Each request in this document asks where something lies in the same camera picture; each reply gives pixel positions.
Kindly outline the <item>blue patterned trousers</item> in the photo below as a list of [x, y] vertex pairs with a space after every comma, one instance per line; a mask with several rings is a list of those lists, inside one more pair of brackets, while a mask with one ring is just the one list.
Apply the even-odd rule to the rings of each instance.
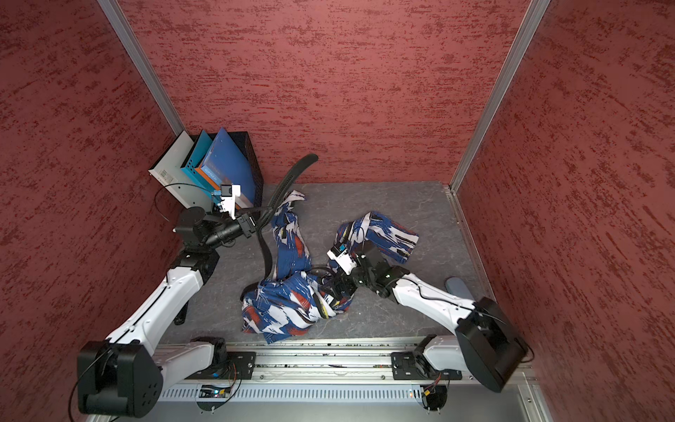
[[[299, 191], [288, 193], [272, 217], [277, 263], [272, 274], [252, 285], [243, 295], [243, 332], [261, 334], [269, 344], [305, 334], [321, 319], [335, 318], [351, 306], [353, 295], [342, 298], [330, 292], [327, 277], [312, 264], [302, 238], [294, 205], [303, 202]], [[342, 224], [337, 230], [339, 251], [354, 253], [367, 241], [390, 260], [404, 264], [417, 246], [419, 236], [379, 212]]]

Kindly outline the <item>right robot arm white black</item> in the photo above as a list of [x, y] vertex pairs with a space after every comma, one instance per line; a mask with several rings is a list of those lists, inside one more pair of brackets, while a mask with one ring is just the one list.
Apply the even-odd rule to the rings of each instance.
[[469, 373], [493, 392], [501, 392], [530, 348], [496, 302], [460, 298], [435, 288], [400, 266], [392, 266], [371, 241], [356, 251], [336, 244], [327, 253], [337, 268], [328, 294], [349, 298], [358, 288], [414, 309], [445, 329], [448, 336], [428, 336], [397, 364], [396, 376], [428, 380], [458, 379]]

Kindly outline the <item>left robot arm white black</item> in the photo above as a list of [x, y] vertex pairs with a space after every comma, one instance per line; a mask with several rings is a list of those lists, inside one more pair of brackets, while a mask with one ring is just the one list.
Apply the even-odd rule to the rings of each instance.
[[260, 236], [271, 214], [270, 207], [215, 214], [201, 207], [183, 210], [174, 228], [183, 242], [179, 255], [130, 318], [80, 350], [69, 406], [87, 415], [142, 418], [165, 390], [186, 378], [207, 369], [236, 371], [222, 338], [198, 337], [177, 346], [160, 341], [185, 318], [188, 302], [213, 275], [218, 248]]

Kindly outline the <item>black file box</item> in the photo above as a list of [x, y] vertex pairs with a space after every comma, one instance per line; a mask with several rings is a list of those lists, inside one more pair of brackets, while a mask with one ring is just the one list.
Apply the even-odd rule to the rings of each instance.
[[247, 160], [251, 165], [253, 179], [256, 186], [254, 207], [260, 207], [263, 199], [264, 179], [258, 164], [258, 158], [254, 151], [249, 133], [246, 131], [228, 132], [234, 143], [239, 147], [240, 151], [245, 154]]

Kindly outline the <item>teal folder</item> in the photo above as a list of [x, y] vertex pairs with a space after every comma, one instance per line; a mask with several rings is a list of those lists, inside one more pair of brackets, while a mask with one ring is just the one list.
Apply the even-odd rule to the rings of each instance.
[[200, 164], [207, 155], [208, 150], [212, 145], [213, 139], [208, 135], [204, 130], [200, 133], [197, 140], [195, 141], [193, 147], [190, 149], [186, 159], [182, 163], [180, 170], [188, 177], [189, 182], [200, 188], [200, 191], [204, 193], [213, 205], [210, 209], [213, 209], [215, 205], [220, 202], [220, 197], [214, 195], [217, 192], [217, 189], [214, 188], [211, 183], [198, 172]]

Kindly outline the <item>small black object on table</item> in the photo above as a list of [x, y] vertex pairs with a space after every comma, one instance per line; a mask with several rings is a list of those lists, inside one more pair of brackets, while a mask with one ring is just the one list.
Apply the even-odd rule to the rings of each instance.
[[178, 314], [173, 318], [173, 324], [176, 326], [184, 325], [186, 323], [186, 317], [188, 313], [189, 303], [186, 302], [183, 307], [180, 309]]

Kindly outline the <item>left corner aluminium profile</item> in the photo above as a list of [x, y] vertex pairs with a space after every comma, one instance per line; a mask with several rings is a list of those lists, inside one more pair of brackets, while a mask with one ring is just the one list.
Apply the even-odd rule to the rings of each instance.
[[143, 51], [142, 45], [135, 36], [119, 2], [114, 0], [98, 0], [97, 3], [126, 50], [128, 57], [131, 59], [133, 65], [135, 65], [136, 70], [142, 77], [163, 116], [165, 116], [173, 133], [180, 135], [185, 130], [185, 125], [181, 121], [179, 113], [172, 104], [168, 93], [162, 86], [158, 75], [156, 75], [149, 58]]

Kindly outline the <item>corner aluminium profile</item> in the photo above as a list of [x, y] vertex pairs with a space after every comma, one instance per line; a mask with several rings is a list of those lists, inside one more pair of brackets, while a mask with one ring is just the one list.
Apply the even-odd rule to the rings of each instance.
[[483, 143], [485, 135], [488, 133], [490, 125], [499, 110], [504, 96], [506, 96], [511, 83], [513, 82], [517, 70], [549, 5], [549, 0], [532, 0], [529, 2], [524, 18], [521, 21], [506, 59], [503, 62], [496, 82], [490, 91], [490, 96], [485, 104], [483, 112], [476, 123], [475, 130], [469, 140], [467, 149], [463, 153], [462, 159], [455, 171], [455, 175], [450, 182], [449, 189], [454, 196], [459, 195], [462, 182], [469, 172], [469, 168]]
[[114, 0], [98, 0], [97, 3], [126, 50], [128, 57], [131, 59], [133, 65], [135, 65], [136, 70], [142, 77], [163, 116], [165, 116], [173, 133], [180, 135], [185, 130], [185, 125], [181, 121], [179, 113], [172, 104], [168, 93], [162, 86], [158, 75], [156, 75], [149, 58], [143, 51], [142, 45], [135, 36], [119, 2]]

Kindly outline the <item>right corner aluminium profile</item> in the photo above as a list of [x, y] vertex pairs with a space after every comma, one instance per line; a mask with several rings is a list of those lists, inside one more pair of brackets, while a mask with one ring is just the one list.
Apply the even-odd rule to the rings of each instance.
[[549, 0], [532, 0], [529, 2], [524, 18], [521, 21], [506, 59], [503, 62], [496, 82], [490, 91], [490, 96], [485, 104], [483, 112], [476, 123], [475, 130], [469, 140], [467, 149], [463, 153], [462, 159], [455, 171], [455, 175], [450, 182], [449, 189], [454, 196], [459, 195], [462, 182], [469, 172], [469, 168], [483, 143], [485, 135], [488, 133], [490, 125], [499, 110], [504, 96], [506, 96], [511, 83], [513, 82], [517, 70], [549, 5]]

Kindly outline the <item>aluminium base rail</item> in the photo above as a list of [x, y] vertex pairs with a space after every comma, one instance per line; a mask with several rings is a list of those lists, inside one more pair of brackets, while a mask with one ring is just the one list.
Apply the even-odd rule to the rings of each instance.
[[245, 381], [247, 383], [431, 384], [440, 381], [480, 384], [469, 373], [463, 373], [460, 381], [395, 380], [390, 355], [413, 352], [425, 338], [292, 340], [273, 345], [202, 338], [186, 344], [161, 344], [150, 360], [158, 365], [165, 378], [165, 388], [179, 383], [235, 382], [199, 376], [200, 371], [223, 362], [228, 352], [257, 354], [253, 377]]

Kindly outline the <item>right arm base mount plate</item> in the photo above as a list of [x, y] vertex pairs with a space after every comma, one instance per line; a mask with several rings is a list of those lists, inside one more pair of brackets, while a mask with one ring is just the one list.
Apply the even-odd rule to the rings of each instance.
[[421, 354], [395, 352], [390, 355], [393, 377], [397, 381], [460, 381], [462, 372], [435, 369]]

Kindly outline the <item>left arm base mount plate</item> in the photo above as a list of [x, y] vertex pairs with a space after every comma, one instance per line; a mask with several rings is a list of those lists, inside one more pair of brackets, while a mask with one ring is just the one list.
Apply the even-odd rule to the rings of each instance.
[[200, 371], [199, 376], [207, 380], [251, 380], [256, 367], [255, 352], [228, 352], [224, 361], [212, 364]]

